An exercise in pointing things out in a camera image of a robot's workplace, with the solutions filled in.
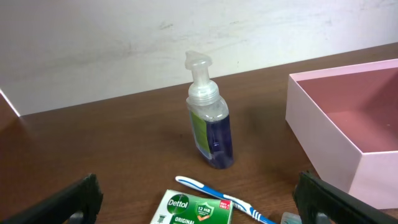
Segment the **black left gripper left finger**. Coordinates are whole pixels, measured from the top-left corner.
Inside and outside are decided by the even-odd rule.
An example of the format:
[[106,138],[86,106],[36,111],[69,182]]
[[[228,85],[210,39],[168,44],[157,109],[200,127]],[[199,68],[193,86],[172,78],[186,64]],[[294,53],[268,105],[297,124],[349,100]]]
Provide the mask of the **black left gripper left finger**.
[[93,224],[101,210],[103,193],[95,174],[71,184],[45,200],[1,223],[86,223]]

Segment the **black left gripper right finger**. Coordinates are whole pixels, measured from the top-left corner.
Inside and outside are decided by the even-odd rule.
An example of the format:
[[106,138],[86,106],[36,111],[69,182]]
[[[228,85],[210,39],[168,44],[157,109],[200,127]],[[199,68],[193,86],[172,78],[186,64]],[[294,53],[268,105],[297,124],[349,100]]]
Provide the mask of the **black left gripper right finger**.
[[397,224],[397,219],[309,172],[299,174],[293,199],[303,224]]

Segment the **pink cardboard box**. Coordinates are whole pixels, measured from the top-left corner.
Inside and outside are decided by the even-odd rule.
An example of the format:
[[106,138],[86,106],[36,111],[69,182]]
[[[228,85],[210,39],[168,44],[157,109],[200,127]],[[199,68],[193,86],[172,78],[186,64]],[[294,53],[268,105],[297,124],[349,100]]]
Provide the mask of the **pink cardboard box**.
[[291,74],[285,118],[322,180],[397,207],[397,60]]

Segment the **green Dettol soap box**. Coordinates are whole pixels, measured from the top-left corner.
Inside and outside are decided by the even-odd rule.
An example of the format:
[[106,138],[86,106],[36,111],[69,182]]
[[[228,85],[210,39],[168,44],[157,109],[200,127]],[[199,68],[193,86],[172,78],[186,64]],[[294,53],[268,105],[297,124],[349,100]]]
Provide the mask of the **green Dettol soap box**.
[[202,198],[166,190],[150,224],[231,224],[230,200]]

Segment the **blue white toothbrush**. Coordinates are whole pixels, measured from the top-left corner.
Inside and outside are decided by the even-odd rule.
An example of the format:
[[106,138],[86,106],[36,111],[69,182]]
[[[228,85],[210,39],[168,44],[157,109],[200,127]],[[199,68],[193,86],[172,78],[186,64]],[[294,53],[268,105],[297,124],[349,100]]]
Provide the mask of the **blue white toothbrush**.
[[179,182],[180,184],[186,185],[187,187],[190,187],[197,191],[211,195],[218,199],[231,201],[233,203],[234,208],[237,208],[238,210],[246,213],[247,215],[251,216],[253,219],[255,219],[256,221],[258,221],[260,223],[275,224],[275,222],[266,218],[264,215],[262,215],[256,209],[254,209],[254,207],[251,204],[249,204],[243,200],[240,200],[236,197],[232,197],[227,194],[223,194],[223,193],[221,193],[217,190],[214,190],[211,187],[209,187],[197,180],[191,179],[189,177],[184,177],[184,176],[178,175],[175,177],[175,180],[177,182]]

